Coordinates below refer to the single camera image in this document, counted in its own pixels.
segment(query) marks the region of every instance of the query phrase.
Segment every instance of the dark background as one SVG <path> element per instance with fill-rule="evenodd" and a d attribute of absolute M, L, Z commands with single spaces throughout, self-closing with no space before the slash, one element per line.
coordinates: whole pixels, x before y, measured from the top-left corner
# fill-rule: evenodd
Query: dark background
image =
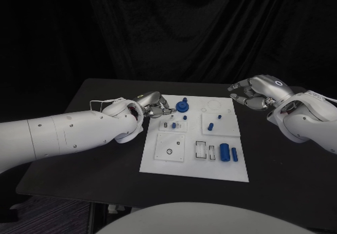
<path fill-rule="evenodd" d="M 269 74 L 337 98 L 334 0 L 0 5 L 0 122 L 60 114 L 86 78 L 233 83 Z M 1 207 L 25 167 L 0 175 Z"/>

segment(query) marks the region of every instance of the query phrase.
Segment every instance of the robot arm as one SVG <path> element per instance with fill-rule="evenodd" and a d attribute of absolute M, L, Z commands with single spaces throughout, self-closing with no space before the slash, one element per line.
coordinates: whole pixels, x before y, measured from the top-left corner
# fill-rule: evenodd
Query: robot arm
<path fill-rule="evenodd" d="M 133 100 L 99 102 L 112 102 L 100 112 L 73 112 L 0 124 L 0 173 L 40 158 L 105 145 L 112 139 L 125 143 L 142 131 L 143 117 L 175 112 L 158 92 L 148 92 Z"/>
<path fill-rule="evenodd" d="M 228 87 L 228 91 L 243 87 L 247 97 L 230 97 L 253 110 L 273 106 L 266 119 L 279 127 L 280 132 L 296 143 L 309 139 L 337 154 L 337 108 L 331 100 L 312 91 L 293 94 L 286 84 L 269 75 L 254 76 Z"/>

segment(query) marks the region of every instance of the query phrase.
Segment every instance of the table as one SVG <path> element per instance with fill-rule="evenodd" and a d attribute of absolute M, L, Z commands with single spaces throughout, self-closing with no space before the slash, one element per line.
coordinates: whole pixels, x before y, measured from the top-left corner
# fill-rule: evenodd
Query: table
<path fill-rule="evenodd" d="M 66 113 L 89 109 L 90 100 L 161 94 L 228 97 L 227 84 L 87 79 Z M 267 112 L 236 102 L 249 183 L 139 173 L 143 132 L 128 143 L 31 163 L 17 193 L 132 207 L 169 202 L 207 202 L 267 214 L 312 228 L 337 230 L 337 156 L 313 142 L 293 143 L 266 121 Z"/>

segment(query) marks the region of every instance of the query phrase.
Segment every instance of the black curtain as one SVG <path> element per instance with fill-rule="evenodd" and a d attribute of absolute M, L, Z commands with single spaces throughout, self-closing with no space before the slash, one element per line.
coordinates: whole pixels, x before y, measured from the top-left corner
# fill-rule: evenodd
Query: black curtain
<path fill-rule="evenodd" d="M 334 94 L 334 0 L 90 0 L 119 79 L 233 83 L 270 74 Z"/>

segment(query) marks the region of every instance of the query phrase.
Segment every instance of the blue cylinder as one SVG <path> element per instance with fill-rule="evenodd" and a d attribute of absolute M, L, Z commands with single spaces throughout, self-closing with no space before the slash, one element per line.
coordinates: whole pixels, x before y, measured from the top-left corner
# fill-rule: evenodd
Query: blue cylinder
<path fill-rule="evenodd" d="M 233 161 L 237 162 L 236 148 L 231 148 Z"/>
<path fill-rule="evenodd" d="M 230 161 L 228 145 L 226 143 L 220 144 L 220 158 L 223 162 Z"/>
<path fill-rule="evenodd" d="M 213 124 L 213 123 L 210 123 L 210 124 L 208 124 L 208 128 L 207 128 L 207 130 L 208 130 L 208 131 L 211 131 L 213 126 L 214 126 L 214 124 Z"/>
<path fill-rule="evenodd" d="M 175 109 L 178 112 L 187 112 L 188 110 L 188 104 L 187 104 L 187 98 L 184 97 L 182 98 L 182 101 L 179 101 L 177 104 L 175 104 Z"/>

